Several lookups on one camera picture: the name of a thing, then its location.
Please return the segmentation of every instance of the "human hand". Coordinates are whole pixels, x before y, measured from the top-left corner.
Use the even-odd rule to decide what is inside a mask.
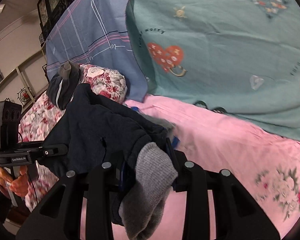
[[[0,167],[0,185],[6,188],[6,182],[9,182],[11,186],[9,189],[19,197],[24,197],[28,194],[28,175],[27,166],[20,166],[20,176],[13,180],[10,174],[3,168]]]

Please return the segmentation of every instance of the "camera lens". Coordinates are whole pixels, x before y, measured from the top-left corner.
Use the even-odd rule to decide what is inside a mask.
[[[14,121],[16,119],[16,111],[12,110],[11,112],[11,120]]]
[[[10,117],[10,113],[9,113],[9,110],[7,110],[7,111],[4,113],[4,118],[5,118],[6,120],[8,120],[9,117]]]

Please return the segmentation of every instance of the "metal bolt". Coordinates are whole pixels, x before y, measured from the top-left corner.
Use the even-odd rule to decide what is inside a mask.
[[[68,178],[72,178],[75,175],[75,171],[68,171],[66,175]]]
[[[110,162],[105,162],[101,165],[104,169],[109,169],[111,167],[111,163]]]
[[[230,176],[231,172],[229,170],[224,169],[221,171],[221,174],[225,177],[228,177],[228,176]]]
[[[194,163],[193,162],[185,162],[185,166],[187,167],[187,168],[193,168],[194,167]]]

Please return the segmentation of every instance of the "teal blanket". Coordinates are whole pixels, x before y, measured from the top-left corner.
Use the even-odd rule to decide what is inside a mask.
[[[149,93],[300,141],[295,0],[130,0],[127,25]]]

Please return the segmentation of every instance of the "crown molding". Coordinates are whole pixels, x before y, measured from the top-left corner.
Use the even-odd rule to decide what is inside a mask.
[[[13,32],[15,29],[20,27],[21,25],[33,21],[34,17],[38,17],[38,10],[33,10],[32,12],[28,13],[27,15],[24,15],[20,17],[19,19],[15,20],[13,23],[9,24],[7,27],[5,27],[2,31],[0,31],[0,41],[6,37],[9,33]]]

